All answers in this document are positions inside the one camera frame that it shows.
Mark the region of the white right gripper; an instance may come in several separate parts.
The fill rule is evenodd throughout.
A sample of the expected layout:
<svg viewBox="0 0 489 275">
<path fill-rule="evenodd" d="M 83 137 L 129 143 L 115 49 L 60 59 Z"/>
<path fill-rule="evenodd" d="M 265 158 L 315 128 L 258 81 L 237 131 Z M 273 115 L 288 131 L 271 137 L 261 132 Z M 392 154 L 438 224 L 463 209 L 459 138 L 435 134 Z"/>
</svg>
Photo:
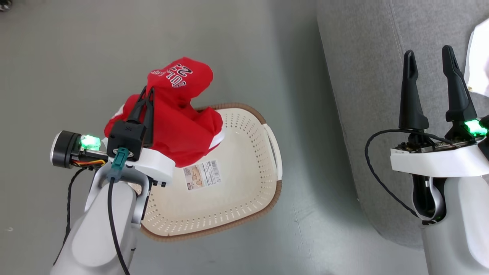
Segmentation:
<svg viewBox="0 0 489 275">
<path fill-rule="evenodd" d="M 483 176 L 489 172 L 488 120 L 476 120 L 477 113 L 462 72 L 450 45 L 442 47 L 442 71 L 447 79 L 449 109 L 447 122 L 464 122 L 472 140 L 447 143 L 441 141 L 421 148 L 398 146 L 390 150 L 393 171 L 436 178 Z M 429 121 L 424 116 L 417 87 L 418 68 L 414 51 L 403 56 L 402 86 L 398 128 L 426 130 Z"/>
</svg>

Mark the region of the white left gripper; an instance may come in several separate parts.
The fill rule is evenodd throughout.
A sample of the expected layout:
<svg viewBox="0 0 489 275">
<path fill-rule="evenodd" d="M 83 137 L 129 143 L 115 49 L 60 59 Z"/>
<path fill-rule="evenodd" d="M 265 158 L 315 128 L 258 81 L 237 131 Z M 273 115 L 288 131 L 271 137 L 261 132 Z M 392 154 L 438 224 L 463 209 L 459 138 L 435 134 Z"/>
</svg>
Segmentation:
<svg viewBox="0 0 489 275">
<path fill-rule="evenodd" d="M 153 146 L 154 128 L 154 88 L 146 94 L 143 87 L 130 114 L 128 122 L 141 122 L 141 114 L 146 108 L 144 122 L 145 139 L 138 161 L 127 159 L 125 166 L 133 168 L 150 178 L 150 183 L 162 187 L 171 183 L 175 162 L 162 153 L 146 147 Z M 87 134 L 61 131 L 56 134 L 50 150 L 50 162 L 55 167 L 71 169 L 72 167 L 99 169 L 105 164 L 111 166 L 114 158 L 107 155 L 108 139 L 100 139 Z"/>
</svg>

